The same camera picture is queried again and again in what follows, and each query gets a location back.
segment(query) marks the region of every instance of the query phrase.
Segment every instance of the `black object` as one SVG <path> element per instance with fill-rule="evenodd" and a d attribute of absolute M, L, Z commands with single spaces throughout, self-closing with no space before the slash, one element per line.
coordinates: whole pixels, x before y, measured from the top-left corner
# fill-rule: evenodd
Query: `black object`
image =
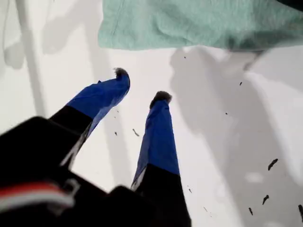
<path fill-rule="evenodd" d="M 269 199 L 269 195 L 266 195 L 264 198 L 263 198 L 263 203 L 262 203 L 262 205 L 264 205 L 264 203 L 266 202 L 266 200 L 268 200 Z"/>
<path fill-rule="evenodd" d="M 274 166 L 275 163 L 277 163 L 278 160 L 279 160 L 279 159 L 276 158 L 276 159 L 274 159 L 274 160 L 268 165 L 268 171 Z"/>
<path fill-rule="evenodd" d="M 1 222 L 31 226 L 191 226 L 179 175 L 148 164 L 135 191 L 119 186 L 107 194 L 69 170 L 91 122 L 88 116 L 65 106 L 49 120 L 34 117 L 0 136 L 0 187 L 42 181 L 64 189 L 69 180 L 79 186 L 75 206 L 70 209 L 58 213 L 49 204 L 34 204 L 0 212 Z"/>
<path fill-rule="evenodd" d="M 285 4 L 289 7 L 292 7 L 294 9 L 303 11 L 303 1 L 302 0 L 277 0 L 281 2 L 282 4 Z"/>

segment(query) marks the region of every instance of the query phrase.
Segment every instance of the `mint green cloth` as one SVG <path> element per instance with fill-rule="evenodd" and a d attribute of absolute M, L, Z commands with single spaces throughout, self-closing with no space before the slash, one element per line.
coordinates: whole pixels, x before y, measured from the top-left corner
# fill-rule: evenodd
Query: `mint green cloth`
<path fill-rule="evenodd" d="M 303 44 L 303 13 L 275 0 L 103 0 L 103 12 L 98 43 L 106 48 Z"/>

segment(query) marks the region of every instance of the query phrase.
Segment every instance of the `white stripe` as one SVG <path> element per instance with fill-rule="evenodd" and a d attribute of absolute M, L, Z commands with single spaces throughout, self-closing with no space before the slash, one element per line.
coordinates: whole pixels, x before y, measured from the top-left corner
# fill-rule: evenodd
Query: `white stripe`
<path fill-rule="evenodd" d="M 75 203 L 73 197 L 60 192 L 29 192 L 0 198 L 0 213 L 11 209 L 20 208 L 25 205 L 34 205 L 43 202 L 55 203 L 64 207 L 72 207 Z"/>

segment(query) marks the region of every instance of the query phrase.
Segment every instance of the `dark debris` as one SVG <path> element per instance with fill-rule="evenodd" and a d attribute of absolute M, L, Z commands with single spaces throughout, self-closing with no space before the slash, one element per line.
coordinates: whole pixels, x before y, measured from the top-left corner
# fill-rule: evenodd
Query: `dark debris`
<path fill-rule="evenodd" d="M 299 205 L 298 208 L 299 208 L 299 212 L 300 212 L 302 222 L 303 222 L 303 207 L 302 207 L 302 205 Z"/>
<path fill-rule="evenodd" d="M 254 215 L 254 214 L 252 213 L 252 210 L 251 210 L 251 208 L 249 207 L 248 209 L 250 210 L 250 213 L 251 213 L 251 215 Z"/>
<path fill-rule="evenodd" d="M 269 166 L 268 166 L 268 171 L 271 169 L 271 167 L 274 166 L 275 163 L 277 163 L 277 161 L 278 161 L 278 159 L 276 158 L 275 160 L 273 160 L 273 161 L 269 164 Z"/>
<path fill-rule="evenodd" d="M 136 131 L 134 129 L 133 129 L 133 131 L 134 131 L 134 133 L 135 133 L 136 136 L 140 136 L 138 133 L 136 133 Z"/>
<path fill-rule="evenodd" d="M 264 205 L 265 201 L 268 200 L 268 199 L 269 199 L 269 195 L 266 195 L 266 196 L 264 197 L 264 199 L 263 199 L 262 205 Z"/>

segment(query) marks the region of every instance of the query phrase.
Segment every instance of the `blue fabric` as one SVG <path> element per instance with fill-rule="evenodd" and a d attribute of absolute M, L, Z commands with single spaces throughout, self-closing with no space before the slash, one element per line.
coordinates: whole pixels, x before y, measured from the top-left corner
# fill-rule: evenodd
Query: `blue fabric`
<path fill-rule="evenodd" d="M 89 136 L 109 110 L 121 102 L 129 88 L 128 75 L 122 75 L 119 79 L 99 81 L 84 88 L 67 105 L 93 119 Z"/>
<path fill-rule="evenodd" d="M 164 100 L 157 101 L 148 114 L 134 181 L 147 164 L 180 174 L 169 105 Z"/>

